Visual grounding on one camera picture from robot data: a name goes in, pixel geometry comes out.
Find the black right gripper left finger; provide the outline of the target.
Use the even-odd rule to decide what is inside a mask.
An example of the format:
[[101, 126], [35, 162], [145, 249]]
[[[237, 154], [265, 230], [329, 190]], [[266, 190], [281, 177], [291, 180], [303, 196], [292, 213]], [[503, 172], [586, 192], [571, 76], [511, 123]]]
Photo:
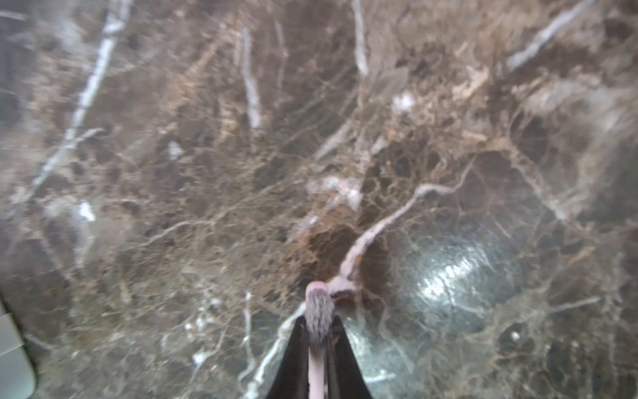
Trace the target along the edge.
[[309, 399], [309, 338], [304, 316], [295, 320], [267, 399]]

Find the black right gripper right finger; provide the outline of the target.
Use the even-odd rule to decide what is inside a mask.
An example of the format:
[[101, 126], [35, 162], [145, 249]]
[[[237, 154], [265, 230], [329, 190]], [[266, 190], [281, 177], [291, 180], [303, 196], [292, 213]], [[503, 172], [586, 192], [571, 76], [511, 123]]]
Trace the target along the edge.
[[347, 333], [335, 316], [327, 338], [327, 397], [330, 399], [372, 399]]

